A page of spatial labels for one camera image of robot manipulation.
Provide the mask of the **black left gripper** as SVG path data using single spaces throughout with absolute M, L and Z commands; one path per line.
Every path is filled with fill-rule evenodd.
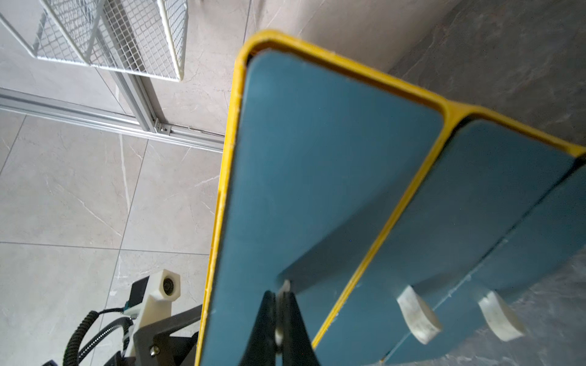
M 198 331 L 190 337 L 173 336 L 175 332 L 201 320 L 202 306 L 160 320 L 138 330 L 132 340 L 134 356 L 116 352 L 105 365 L 190 365 L 195 364 Z

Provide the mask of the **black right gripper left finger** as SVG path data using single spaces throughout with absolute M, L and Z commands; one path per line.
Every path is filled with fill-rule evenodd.
M 266 291 L 239 366 L 276 365 L 276 295 Z

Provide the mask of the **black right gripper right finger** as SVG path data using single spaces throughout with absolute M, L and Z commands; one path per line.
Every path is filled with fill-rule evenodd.
M 320 362 L 312 348 L 295 295 L 291 292 L 285 292 L 281 305 L 282 364 L 285 366 L 319 366 Z

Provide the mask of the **yellow drawer cabinet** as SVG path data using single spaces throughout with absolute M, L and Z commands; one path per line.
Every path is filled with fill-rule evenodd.
M 197 365 L 396 365 L 585 247 L 585 149 L 274 30 L 235 62 Z

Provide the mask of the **teal top drawer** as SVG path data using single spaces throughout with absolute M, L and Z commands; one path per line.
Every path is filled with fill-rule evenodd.
M 262 296 L 284 281 L 315 336 L 442 127 L 431 107 L 293 53 L 255 56 L 201 363 L 238 364 Z

